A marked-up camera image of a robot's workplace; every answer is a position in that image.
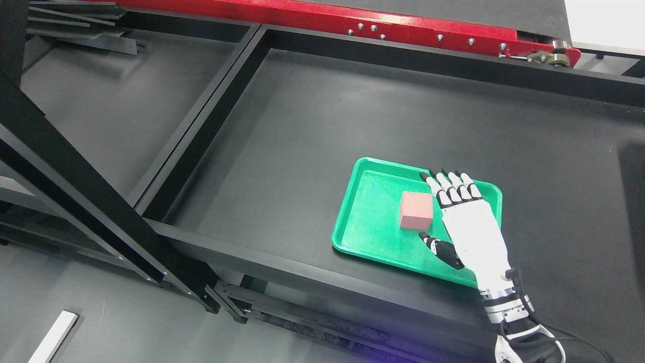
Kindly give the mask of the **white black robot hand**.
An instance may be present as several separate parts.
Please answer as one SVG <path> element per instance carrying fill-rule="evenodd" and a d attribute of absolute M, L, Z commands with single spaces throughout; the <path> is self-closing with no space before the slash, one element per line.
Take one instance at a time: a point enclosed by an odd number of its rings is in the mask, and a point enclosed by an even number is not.
<path fill-rule="evenodd" d="M 506 242 L 491 204 L 474 180 L 454 171 L 419 175 L 437 200 L 456 257 L 474 273 L 480 294 L 497 298 L 512 292 L 513 282 L 506 277 L 511 269 Z"/>

